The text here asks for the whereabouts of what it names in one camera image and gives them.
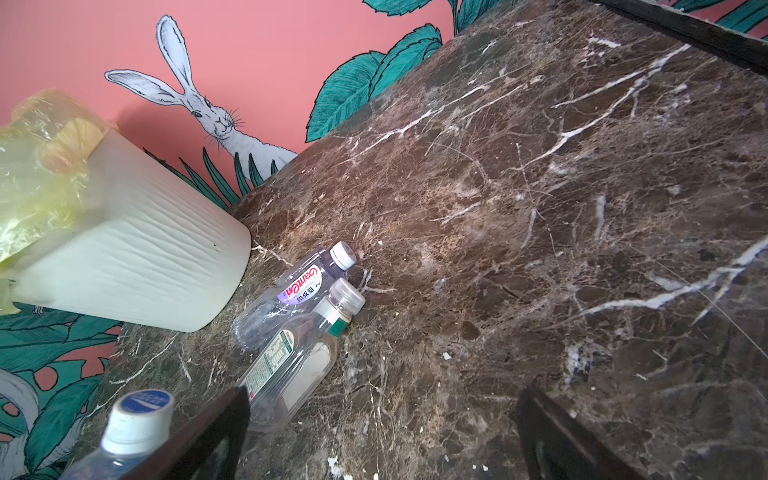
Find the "clear bottle white label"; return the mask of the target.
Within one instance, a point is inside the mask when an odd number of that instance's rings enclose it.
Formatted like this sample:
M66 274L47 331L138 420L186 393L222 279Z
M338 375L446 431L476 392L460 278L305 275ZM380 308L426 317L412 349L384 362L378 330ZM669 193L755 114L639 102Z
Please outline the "clear bottle white label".
M239 380L247 390L250 431L277 431L290 422L332 369L339 338L364 304L364 296L340 278L311 312L278 329Z

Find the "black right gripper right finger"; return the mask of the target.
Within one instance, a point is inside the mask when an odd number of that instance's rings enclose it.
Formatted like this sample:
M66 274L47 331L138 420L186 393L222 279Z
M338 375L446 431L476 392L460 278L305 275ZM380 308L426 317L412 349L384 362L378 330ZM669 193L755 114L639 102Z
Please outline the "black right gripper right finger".
M515 422L531 479L642 477L533 384L519 396Z

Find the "clear bottle purple label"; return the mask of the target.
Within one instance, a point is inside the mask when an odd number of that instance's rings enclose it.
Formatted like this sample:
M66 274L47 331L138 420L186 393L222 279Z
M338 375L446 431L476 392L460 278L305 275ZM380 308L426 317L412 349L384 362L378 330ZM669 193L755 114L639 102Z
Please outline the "clear bottle purple label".
M236 343L246 351L260 351L294 315L310 312L339 278L357 262L344 241L312 250L296 266L252 301L233 321Z

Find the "clear bottle blue label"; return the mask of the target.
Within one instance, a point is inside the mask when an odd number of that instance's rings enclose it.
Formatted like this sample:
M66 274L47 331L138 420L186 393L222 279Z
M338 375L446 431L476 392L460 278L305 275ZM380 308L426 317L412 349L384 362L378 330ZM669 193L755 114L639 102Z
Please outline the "clear bottle blue label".
M112 406L99 447L60 479L120 479L170 438L175 399L157 389L128 393Z

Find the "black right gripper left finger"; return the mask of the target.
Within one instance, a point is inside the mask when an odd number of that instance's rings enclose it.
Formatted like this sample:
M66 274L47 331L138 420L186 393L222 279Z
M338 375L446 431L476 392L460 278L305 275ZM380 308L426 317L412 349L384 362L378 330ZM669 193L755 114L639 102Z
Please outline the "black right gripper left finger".
M189 420L125 479L233 479L250 420L247 390L233 387Z

